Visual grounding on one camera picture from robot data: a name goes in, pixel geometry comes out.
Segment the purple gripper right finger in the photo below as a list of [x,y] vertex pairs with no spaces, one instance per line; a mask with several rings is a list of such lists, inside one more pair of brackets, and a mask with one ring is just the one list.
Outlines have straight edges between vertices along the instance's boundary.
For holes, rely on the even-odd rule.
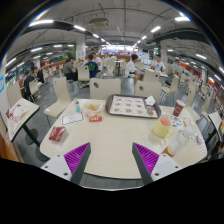
[[137,143],[132,145],[132,154],[144,185],[150,184],[182,169],[169,155],[159,155]]

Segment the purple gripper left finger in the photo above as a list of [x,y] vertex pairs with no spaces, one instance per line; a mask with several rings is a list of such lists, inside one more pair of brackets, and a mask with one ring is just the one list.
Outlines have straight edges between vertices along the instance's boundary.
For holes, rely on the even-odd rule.
[[90,154],[91,144],[85,143],[65,155],[54,156],[42,169],[79,185]]

